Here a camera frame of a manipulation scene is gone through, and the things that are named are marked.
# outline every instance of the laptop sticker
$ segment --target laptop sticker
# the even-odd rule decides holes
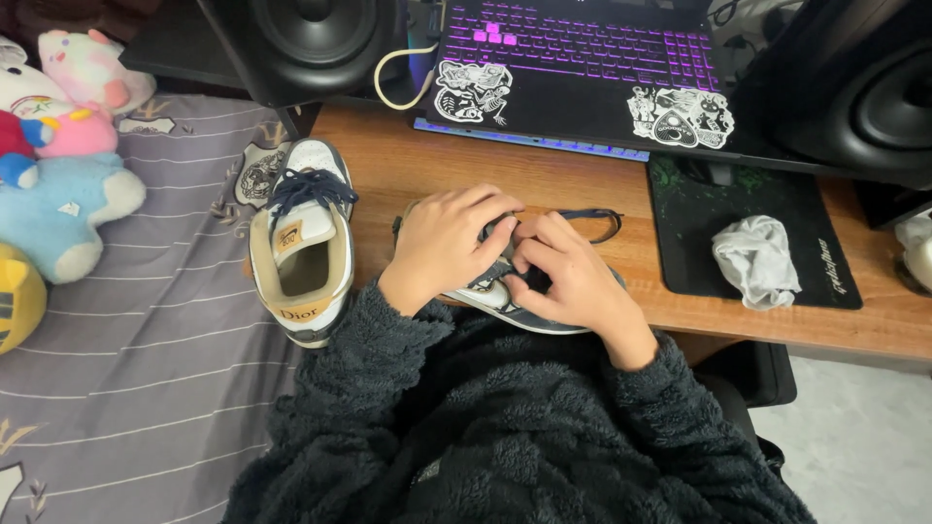
[[[664,145],[721,149],[734,131],[728,100],[720,93],[667,88],[632,88],[628,109],[634,133]]]
[[[440,115],[454,122],[483,122],[491,117],[505,125],[501,114],[511,92],[512,74],[503,65],[456,63],[444,60],[437,66],[437,85],[442,89],[433,99]]]

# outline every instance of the purple backlit keyboard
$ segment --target purple backlit keyboard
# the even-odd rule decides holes
[[[718,91],[705,34],[559,19],[535,7],[453,6],[444,60]]]

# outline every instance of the mouse pad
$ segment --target mouse pad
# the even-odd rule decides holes
[[[712,237],[743,218],[766,214],[787,230],[802,288],[794,304],[864,306],[813,175],[734,166],[732,183],[716,186],[687,162],[651,155],[648,163],[660,263],[670,291],[740,300],[741,292],[712,256]]]

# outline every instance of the dior sneaker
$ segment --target dior sneaker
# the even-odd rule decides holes
[[[404,223],[404,218],[407,217],[408,213],[410,213],[411,208],[414,207],[414,204],[416,204],[416,202],[413,202],[408,206],[408,208],[404,211],[404,216],[400,216],[395,219],[394,233],[396,239],[398,236],[398,231],[401,229],[401,226]],[[601,243],[610,239],[618,233],[622,226],[622,216],[618,213],[615,213],[613,210],[593,209],[581,211],[561,211],[560,214],[562,214],[568,220],[584,217],[611,218],[613,229],[606,236],[596,241],[592,241],[592,243]],[[512,215],[513,214],[510,213],[503,214],[499,218],[489,222],[480,232],[479,241],[484,241],[487,239],[488,235],[492,233],[492,230],[502,218]],[[501,253],[498,260],[492,264],[492,267],[481,276],[479,276],[479,278],[469,283],[466,287],[462,287],[449,293],[444,293],[444,295],[469,306],[473,306],[479,310],[485,311],[486,313],[496,316],[509,324],[516,325],[522,329],[527,329],[527,331],[545,333],[548,335],[575,335],[578,333],[586,333],[591,331],[586,327],[561,324],[559,322],[543,319],[538,315],[516,305],[512,301],[512,294],[508,290],[508,286],[501,279],[503,276],[507,274],[518,275],[528,283],[528,287],[541,293],[546,293],[552,282],[550,277],[547,276],[547,273],[533,266],[525,274],[518,273],[512,265],[511,259],[513,254],[514,245],[509,244]],[[624,287],[624,279],[622,279],[622,277],[614,269],[611,269],[611,273],[615,276],[615,280],[617,280],[618,283]]]
[[[301,347],[325,347],[349,305],[358,199],[336,149],[308,138],[292,145],[266,209],[250,224],[259,298]]]

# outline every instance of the gray bedsheet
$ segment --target gray bedsheet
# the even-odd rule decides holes
[[[158,95],[117,124],[146,202],[0,355],[2,524],[216,522],[292,384],[298,348],[243,273],[288,147],[274,112]]]

